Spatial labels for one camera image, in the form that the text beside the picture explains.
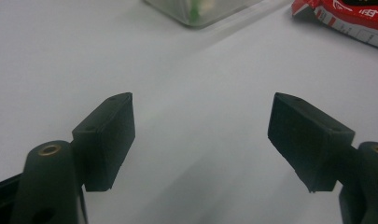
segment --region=clamp jaw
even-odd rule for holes
[[[135,138],[132,94],[106,99],[73,137],[35,147],[23,173],[0,183],[0,224],[88,223],[81,187],[112,188]]]
[[[351,147],[355,132],[301,98],[276,93],[268,137],[310,192],[343,184],[344,224],[378,224],[378,143]]]

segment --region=white desk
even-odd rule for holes
[[[133,93],[136,139],[92,224],[342,223],[267,138],[276,91],[378,141],[378,49],[289,3],[203,30],[139,0],[0,0],[0,181],[106,97]]]

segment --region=rubber jaw pad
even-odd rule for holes
[[[337,181],[329,170],[349,147],[355,132],[302,99],[276,93],[268,137],[310,191],[332,191]]]
[[[132,94],[106,99],[73,130],[73,137],[86,191],[111,189],[135,138]]]

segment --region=snack wrapper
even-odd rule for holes
[[[343,0],[295,0],[293,16],[310,7],[315,16],[346,35],[378,47],[378,6],[346,4]]]

